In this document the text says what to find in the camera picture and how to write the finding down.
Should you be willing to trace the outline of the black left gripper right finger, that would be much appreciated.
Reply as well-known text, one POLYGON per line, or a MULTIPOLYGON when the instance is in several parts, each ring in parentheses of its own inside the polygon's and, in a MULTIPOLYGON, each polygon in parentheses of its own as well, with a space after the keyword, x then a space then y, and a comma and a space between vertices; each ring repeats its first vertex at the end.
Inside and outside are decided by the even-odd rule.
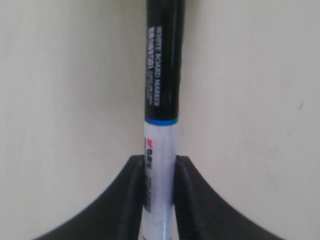
POLYGON ((187 156, 176 158, 174 206, 181 240, 280 239, 225 201, 187 156))

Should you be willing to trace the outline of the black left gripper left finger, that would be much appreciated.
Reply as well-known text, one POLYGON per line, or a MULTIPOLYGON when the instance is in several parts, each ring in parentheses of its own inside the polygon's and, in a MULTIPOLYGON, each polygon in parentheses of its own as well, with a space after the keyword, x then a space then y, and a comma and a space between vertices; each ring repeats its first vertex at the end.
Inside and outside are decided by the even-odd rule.
POLYGON ((145 196, 144 157, 132 155, 90 205, 39 240, 137 240, 145 196))

